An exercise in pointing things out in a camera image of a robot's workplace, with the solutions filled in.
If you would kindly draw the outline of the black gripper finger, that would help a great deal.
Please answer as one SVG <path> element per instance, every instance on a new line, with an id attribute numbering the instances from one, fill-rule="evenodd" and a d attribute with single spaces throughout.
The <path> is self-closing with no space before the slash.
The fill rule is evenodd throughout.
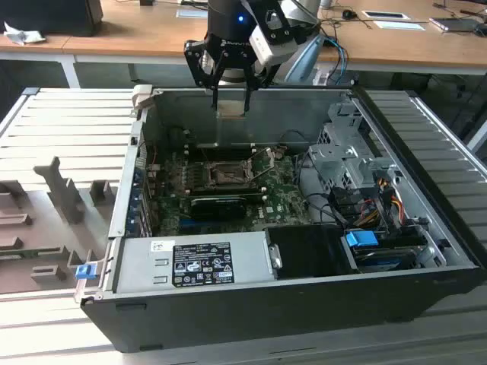
<path id="1" fill-rule="evenodd" d="M 259 74 L 256 74 L 250 61 L 243 57 L 243 73 L 246 81 L 243 113 L 247 113 L 250 110 L 250 98 L 252 92 L 259 90 L 260 88 L 268 87 L 272 83 L 279 68 L 280 64 L 265 67 Z"/>
<path id="2" fill-rule="evenodd" d="M 195 84 L 212 92 L 212 109 L 217 109 L 218 85 L 227 68 L 228 51 L 221 45 L 221 38 L 205 38 L 203 41 L 187 40 L 184 44 L 184 55 Z M 202 59 L 208 54 L 214 65 L 210 73 L 202 67 Z"/>

